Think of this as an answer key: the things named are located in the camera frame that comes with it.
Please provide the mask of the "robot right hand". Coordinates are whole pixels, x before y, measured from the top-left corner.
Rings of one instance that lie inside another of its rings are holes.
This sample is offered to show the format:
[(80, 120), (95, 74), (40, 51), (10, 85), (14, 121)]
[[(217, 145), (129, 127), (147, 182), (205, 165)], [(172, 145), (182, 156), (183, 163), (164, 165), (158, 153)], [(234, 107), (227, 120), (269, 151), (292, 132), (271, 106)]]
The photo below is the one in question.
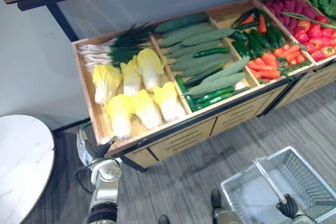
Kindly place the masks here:
[(276, 209), (279, 210), (284, 216), (295, 219), (299, 213), (299, 206), (296, 201), (289, 195), (285, 194), (286, 203), (277, 203)]

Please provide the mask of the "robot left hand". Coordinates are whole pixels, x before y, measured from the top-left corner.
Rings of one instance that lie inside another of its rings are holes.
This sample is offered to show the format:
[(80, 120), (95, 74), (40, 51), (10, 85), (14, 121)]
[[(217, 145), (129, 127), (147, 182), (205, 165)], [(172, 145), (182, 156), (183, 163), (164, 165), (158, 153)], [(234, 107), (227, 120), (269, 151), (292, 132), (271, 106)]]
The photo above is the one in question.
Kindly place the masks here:
[(78, 151), (78, 156), (84, 166), (91, 166), (96, 161), (103, 160), (105, 154), (108, 152), (109, 148), (116, 141), (117, 137), (114, 136), (105, 144), (95, 144), (90, 141), (86, 136), (84, 129), (80, 129), (77, 132), (76, 146)]

